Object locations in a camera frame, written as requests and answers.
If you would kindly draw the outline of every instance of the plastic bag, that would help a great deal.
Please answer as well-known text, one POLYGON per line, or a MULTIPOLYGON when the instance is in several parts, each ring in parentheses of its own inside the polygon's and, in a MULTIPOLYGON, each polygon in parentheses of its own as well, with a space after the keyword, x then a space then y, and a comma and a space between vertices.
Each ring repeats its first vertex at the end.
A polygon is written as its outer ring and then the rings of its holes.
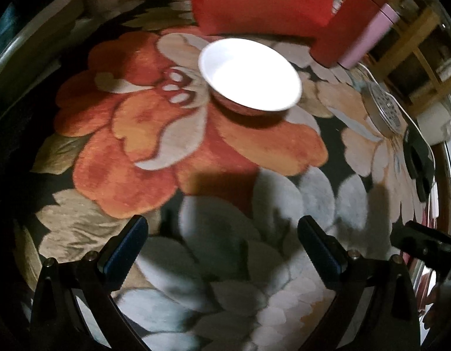
POLYGON ((333 0, 192 0, 204 34, 315 37, 332 16, 333 0))

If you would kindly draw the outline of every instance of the orange flower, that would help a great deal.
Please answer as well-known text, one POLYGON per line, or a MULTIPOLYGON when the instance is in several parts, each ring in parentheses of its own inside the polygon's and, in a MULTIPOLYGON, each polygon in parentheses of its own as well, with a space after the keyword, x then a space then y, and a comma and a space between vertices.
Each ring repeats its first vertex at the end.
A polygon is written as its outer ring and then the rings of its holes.
POLYGON ((95 46, 89 69, 60 87, 56 131, 93 133, 74 165, 75 188, 112 217, 160 207, 177 188, 247 214, 259 166, 293 175, 327 160, 315 120, 299 107, 263 125, 210 102, 197 60, 215 39, 195 27, 128 32, 95 46))

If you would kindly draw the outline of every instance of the red cloth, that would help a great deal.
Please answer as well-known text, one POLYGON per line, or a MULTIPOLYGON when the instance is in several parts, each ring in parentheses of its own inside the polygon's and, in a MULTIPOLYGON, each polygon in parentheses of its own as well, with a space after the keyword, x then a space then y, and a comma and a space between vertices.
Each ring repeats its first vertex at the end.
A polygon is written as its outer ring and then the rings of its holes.
POLYGON ((207 35, 259 33, 315 37, 330 20, 333 0, 192 0, 207 35))

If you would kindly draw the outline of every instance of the white container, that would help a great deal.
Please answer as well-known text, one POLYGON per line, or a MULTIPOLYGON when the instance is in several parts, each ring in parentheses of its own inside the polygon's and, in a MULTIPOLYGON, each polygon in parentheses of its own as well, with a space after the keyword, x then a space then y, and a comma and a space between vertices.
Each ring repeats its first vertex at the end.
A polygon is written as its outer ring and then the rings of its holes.
POLYGON ((201 51, 198 65, 219 94, 216 97, 258 113, 289 109, 302 94, 292 65, 277 51, 248 39, 227 38, 209 44, 201 51))
POLYGON ((429 145, 451 140, 451 96, 432 104, 418 115, 417 123, 429 145))

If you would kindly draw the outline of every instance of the white cable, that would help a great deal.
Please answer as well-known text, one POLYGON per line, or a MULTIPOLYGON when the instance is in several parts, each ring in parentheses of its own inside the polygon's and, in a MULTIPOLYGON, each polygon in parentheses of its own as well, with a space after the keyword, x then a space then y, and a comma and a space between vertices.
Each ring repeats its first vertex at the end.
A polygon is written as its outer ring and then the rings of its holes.
MULTIPOLYGON (((376 79, 373 77, 372 73, 371 73, 370 70, 367 68, 367 66, 365 66, 365 65, 362 64, 361 62, 359 62, 359 66, 362 66, 362 67, 365 69, 365 71, 368 72, 368 74, 369 74, 370 78, 372 79, 372 81, 373 81, 374 83, 376 83, 381 89, 383 89, 383 91, 385 91, 385 89, 382 88, 382 87, 380 86, 380 84, 376 81, 376 79)), ((430 153, 431 153, 431 155, 432 155, 433 169, 435 170, 435 157, 434 157, 434 155, 433 155, 432 148, 430 147, 430 145, 428 144, 427 140, 426 140, 425 137, 423 136, 421 130, 420 130, 419 127, 416 125, 416 123, 414 122, 414 120, 411 119, 411 116, 409 116, 409 115, 407 114, 407 112, 404 110, 404 108, 399 104, 398 100, 396 100, 396 98, 395 98, 393 95, 391 95, 391 93, 386 92, 386 94, 392 97, 392 99, 393 99, 393 100, 396 102, 396 104, 398 105, 399 109, 404 113, 404 116, 406 116, 406 117, 411 121, 412 125, 414 125, 414 127, 417 129, 417 131, 418 131, 419 134, 421 135, 422 139, 425 141, 425 144, 428 146, 428 150, 430 151, 430 153)))

